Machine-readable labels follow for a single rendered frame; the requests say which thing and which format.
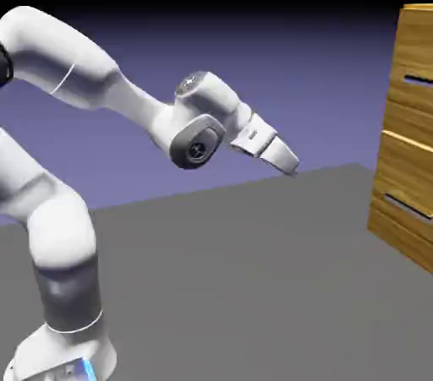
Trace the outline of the light wooden cabinet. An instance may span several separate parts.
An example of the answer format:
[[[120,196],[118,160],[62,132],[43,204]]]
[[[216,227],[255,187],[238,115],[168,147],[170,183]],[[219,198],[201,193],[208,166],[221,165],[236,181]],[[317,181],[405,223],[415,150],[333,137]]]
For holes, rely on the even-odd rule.
[[[433,274],[433,3],[399,13],[367,228]]]

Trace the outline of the wooden drawer front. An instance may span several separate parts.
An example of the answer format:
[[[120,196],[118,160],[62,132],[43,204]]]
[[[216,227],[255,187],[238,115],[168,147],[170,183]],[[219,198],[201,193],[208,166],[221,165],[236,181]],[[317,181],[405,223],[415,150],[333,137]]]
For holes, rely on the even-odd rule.
[[[433,222],[392,204],[386,193],[433,214],[433,148],[381,132],[367,223],[374,235],[433,274]]]
[[[433,79],[433,3],[400,10],[383,128],[433,148],[433,88],[405,74]]]

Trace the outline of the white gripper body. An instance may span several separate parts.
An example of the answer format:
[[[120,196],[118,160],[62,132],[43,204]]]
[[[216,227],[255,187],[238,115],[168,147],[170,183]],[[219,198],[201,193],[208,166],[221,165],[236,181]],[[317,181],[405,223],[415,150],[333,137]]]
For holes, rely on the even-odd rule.
[[[260,159],[290,177],[298,173],[299,158],[278,135],[265,147]]]

